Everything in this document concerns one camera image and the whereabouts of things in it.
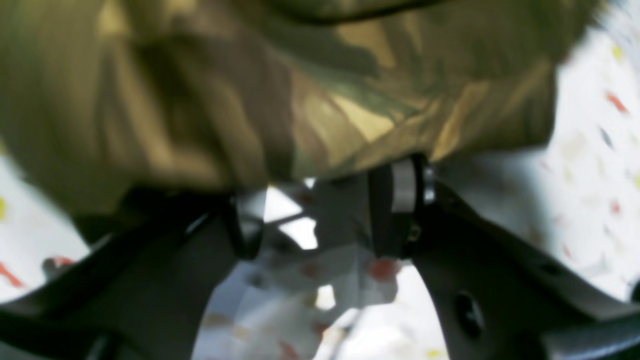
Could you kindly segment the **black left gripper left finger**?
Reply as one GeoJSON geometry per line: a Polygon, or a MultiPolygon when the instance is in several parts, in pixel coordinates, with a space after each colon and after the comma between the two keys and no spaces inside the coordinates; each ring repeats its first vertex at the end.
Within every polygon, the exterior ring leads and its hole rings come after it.
{"type": "Polygon", "coordinates": [[[44,360],[189,360],[210,298],[258,254],[267,191],[128,198],[114,233],[1,306],[1,342],[44,360]]]}

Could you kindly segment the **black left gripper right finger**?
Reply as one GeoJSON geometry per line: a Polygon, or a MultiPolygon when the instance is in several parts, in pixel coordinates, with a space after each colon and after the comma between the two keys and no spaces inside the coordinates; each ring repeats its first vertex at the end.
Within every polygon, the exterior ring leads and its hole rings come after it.
{"type": "Polygon", "coordinates": [[[615,300],[482,219],[423,156],[369,171],[372,247],[408,259],[451,360],[637,360],[637,304],[615,300]]]}

